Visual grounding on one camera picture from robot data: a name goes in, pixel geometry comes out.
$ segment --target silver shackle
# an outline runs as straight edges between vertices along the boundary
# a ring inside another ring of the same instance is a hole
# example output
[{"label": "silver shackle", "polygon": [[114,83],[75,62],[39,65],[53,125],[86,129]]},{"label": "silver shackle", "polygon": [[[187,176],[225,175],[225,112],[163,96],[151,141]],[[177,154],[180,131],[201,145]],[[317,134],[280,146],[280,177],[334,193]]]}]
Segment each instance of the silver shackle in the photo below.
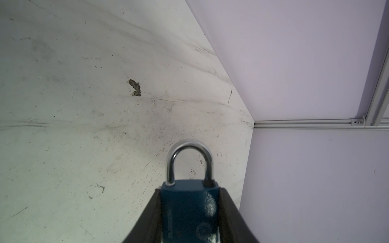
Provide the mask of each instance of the silver shackle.
[{"label": "silver shackle", "polygon": [[199,151],[205,159],[206,167],[205,167],[205,177],[204,177],[203,185],[205,187],[214,186],[215,185],[214,170],[213,170],[214,165],[213,165],[211,151],[208,149],[208,147],[205,144],[195,139],[181,140],[175,145],[173,145],[173,147],[169,150],[167,165],[166,165],[165,185],[167,186],[174,185],[174,167],[173,167],[174,160],[179,152],[189,148],[196,149],[197,151]]}]

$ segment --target padlock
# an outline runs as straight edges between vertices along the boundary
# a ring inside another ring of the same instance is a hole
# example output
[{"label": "padlock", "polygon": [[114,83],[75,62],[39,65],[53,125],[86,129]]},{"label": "padlock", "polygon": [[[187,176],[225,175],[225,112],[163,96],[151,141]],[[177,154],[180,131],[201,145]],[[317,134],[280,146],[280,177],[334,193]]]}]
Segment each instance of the padlock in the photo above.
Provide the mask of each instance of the padlock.
[{"label": "padlock", "polygon": [[[187,148],[196,149],[203,155],[204,180],[174,180],[174,160]],[[214,180],[210,150],[194,139],[176,143],[168,153],[166,182],[161,187],[163,242],[216,242],[218,199],[219,186]]]}]

